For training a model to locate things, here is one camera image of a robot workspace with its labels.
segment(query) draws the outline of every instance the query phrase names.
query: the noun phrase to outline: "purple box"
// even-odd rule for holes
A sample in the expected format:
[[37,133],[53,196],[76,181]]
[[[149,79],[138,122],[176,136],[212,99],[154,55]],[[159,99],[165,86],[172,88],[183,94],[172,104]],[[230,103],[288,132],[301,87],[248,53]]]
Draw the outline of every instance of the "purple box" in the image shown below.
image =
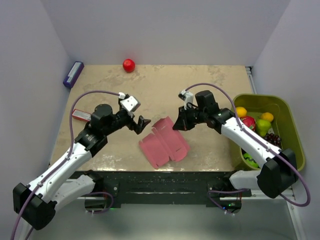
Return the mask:
[[85,65],[81,61],[75,61],[72,68],[70,69],[68,75],[63,80],[63,85],[65,85],[68,89],[72,89],[75,85],[82,69],[84,69]]

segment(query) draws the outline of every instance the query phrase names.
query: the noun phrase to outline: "robotic arm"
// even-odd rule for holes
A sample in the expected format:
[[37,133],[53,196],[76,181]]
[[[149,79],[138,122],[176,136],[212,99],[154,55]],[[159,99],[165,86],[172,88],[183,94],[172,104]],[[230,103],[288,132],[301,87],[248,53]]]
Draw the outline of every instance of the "robotic arm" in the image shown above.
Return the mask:
[[[231,110],[219,108],[212,92],[208,90],[198,92],[195,95],[197,106],[193,104],[191,92],[183,90],[178,96],[184,100],[184,106],[178,109],[178,118],[173,130],[189,131],[197,124],[206,123],[209,128],[234,141],[259,165],[260,170],[240,170],[232,174],[229,181],[235,189],[261,190],[274,199],[298,180],[294,172],[270,150],[279,153],[297,169],[295,153],[289,148],[282,151],[268,143],[243,123],[240,127]],[[247,135],[242,128],[250,131],[254,138]],[[262,147],[255,139],[263,142],[267,148]]]
[[[151,122],[142,116],[139,116],[138,123],[134,121],[133,112],[140,103],[133,96],[119,93],[118,104],[117,113],[113,113],[112,107],[108,104],[98,105],[91,114],[90,121],[75,138],[71,154],[69,148],[41,176],[26,186],[19,183],[13,189],[13,206],[16,213],[21,211],[27,198],[36,190],[22,213],[22,218],[34,229],[44,228],[53,219],[57,210],[76,198],[91,193],[99,184],[99,177],[92,171],[80,176],[73,183],[65,184],[65,181],[108,143],[108,135],[125,126],[140,134]],[[57,171],[43,181],[55,168]]]

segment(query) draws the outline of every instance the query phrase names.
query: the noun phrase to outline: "green fruit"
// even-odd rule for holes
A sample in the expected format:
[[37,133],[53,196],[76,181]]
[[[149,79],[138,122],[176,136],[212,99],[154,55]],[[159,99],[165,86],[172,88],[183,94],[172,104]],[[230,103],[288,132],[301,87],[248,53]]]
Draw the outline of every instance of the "green fruit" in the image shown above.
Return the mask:
[[269,129],[271,128],[271,123],[267,120],[258,119],[256,122],[256,132],[261,136],[264,137]]
[[250,164],[254,168],[259,168],[259,165],[253,160],[252,156],[249,153],[243,154],[243,158],[246,160],[248,164]]

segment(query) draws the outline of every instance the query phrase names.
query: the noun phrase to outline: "red apple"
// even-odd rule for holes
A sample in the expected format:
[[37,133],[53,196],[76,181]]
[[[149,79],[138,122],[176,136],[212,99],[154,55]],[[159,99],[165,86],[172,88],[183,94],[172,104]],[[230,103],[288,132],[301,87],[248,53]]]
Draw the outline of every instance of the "red apple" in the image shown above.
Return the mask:
[[122,66],[127,73],[131,73],[135,70],[136,64],[131,59],[126,59],[123,61]]
[[252,131],[256,130],[256,120],[251,116],[240,117],[240,120]]

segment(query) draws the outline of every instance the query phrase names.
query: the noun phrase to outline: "olive green container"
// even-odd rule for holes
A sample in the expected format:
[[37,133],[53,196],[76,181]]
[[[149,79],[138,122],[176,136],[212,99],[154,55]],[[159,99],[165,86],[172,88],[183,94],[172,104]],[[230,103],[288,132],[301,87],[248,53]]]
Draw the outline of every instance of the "olive green container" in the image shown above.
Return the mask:
[[[274,134],[281,138],[282,149],[292,149],[295,153],[297,170],[305,166],[305,154],[297,133],[296,125],[288,104],[277,96],[259,94],[240,94],[234,98],[236,107],[244,107],[247,116],[258,119],[263,113],[271,113]],[[243,158],[242,149],[230,140],[232,165],[236,170],[258,170]]]

